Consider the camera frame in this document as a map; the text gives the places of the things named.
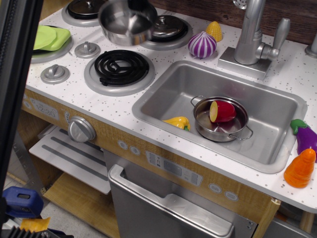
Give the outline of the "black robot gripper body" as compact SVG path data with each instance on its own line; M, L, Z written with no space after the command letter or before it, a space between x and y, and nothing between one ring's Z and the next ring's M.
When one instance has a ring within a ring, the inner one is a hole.
M148 0L128 0L128 7L131 10L143 11L149 5Z

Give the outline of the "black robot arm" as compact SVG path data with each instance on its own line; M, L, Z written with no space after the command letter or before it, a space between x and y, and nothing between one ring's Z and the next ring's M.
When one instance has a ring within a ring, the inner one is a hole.
M0 185L4 186L33 45L41 0L0 3Z

